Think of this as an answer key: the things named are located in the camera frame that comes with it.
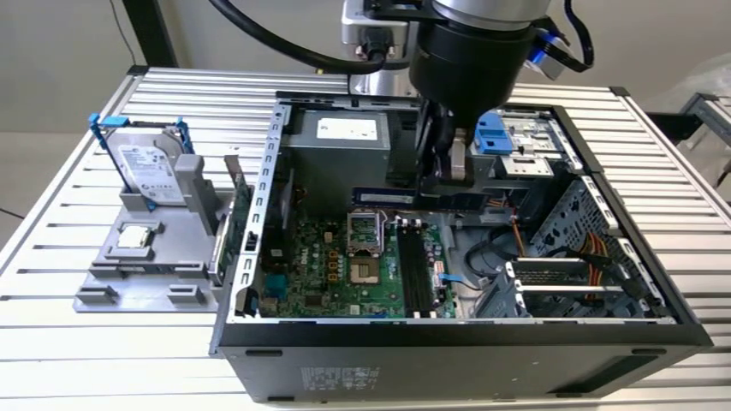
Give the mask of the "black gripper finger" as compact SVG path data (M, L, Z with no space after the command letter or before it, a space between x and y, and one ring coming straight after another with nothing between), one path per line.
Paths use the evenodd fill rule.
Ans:
M427 193L448 166L452 145L452 116L449 111L429 99L423 99L417 112L417 191Z
M451 137L451 146L437 157L437 193L452 195L465 193L472 188L473 172L467 157L467 129L451 128L447 135Z

